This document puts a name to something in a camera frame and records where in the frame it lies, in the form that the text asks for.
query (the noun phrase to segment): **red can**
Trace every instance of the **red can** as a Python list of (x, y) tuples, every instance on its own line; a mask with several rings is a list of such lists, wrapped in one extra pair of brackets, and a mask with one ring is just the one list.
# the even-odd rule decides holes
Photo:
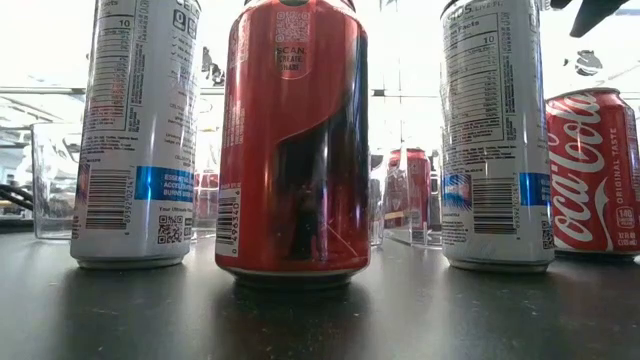
[(633, 110), (617, 90), (547, 101), (556, 250), (640, 254), (640, 168)]
[(407, 169), (401, 169), (402, 152), (394, 150), (389, 158), (385, 228), (392, 236), (412, 244), (425, 244), (429, 221), (431, 164), (424, 150), (407, 149)]
[(229, 39), (217, 264), (254, 285), (369, 263), (367, 36), (349, 0), (259, 0)]

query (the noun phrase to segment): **silver can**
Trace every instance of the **silver can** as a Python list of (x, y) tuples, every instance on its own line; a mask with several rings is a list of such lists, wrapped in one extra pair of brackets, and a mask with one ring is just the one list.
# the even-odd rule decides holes
[(87, 268), (177, 264), (189, 252), (196, 0), (98, 0), (71, 256)]
[(543, 272), (554, 251), (537, 3), (451, 1), (442, 26), (444, 255)]

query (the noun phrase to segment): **dark table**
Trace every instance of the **dark table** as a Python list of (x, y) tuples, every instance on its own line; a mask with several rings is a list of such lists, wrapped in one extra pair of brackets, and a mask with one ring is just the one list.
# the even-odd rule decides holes
[(201, 240), (171, 268), (77, 268), (68, 244), (1, 235), (0, 359), (640, 359), (640, 266), (545, 275), (374, 250), (349, 287), (235, 286)]

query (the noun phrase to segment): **barcode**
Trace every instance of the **barcode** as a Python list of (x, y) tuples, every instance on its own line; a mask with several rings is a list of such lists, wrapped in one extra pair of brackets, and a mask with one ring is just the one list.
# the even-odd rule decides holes
[(221, 190), (218, 197), (216, 254), (238, 256), (240, 238), (240, 189)]
[(127, 229), (124, 215), (129, 175), (129, 170), (91, 170), (87, 229)]
[(515, 234), (513, 178), (474, 179), (473, 228), (476, 234)]

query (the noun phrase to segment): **soda can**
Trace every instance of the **soda can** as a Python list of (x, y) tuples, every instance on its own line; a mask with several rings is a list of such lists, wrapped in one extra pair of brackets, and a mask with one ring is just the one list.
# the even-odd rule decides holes
[(386, 228), (395, 240), (413, 245), (426, 245), (429, 222), (431, 164), (424, 150), (406, 150), (403, 171), (402, 149), (391, 152), (389, 159)]
[(547, 102), (556, 252), (640, 255), (635, 115), (618, 90), (585, 89)]
[(71, 256), (86, 268), (180, 263), (193, 223), (196, 0), (99, 0)]
[(442, 241), (455, 267), (544, 272), (554, 258), (536, 4), (451, 1), (442, 14)]
[(229, 38), (216, 262), (325, 287), (369, 263), (367, 36), (347, 0), (249, 2)]

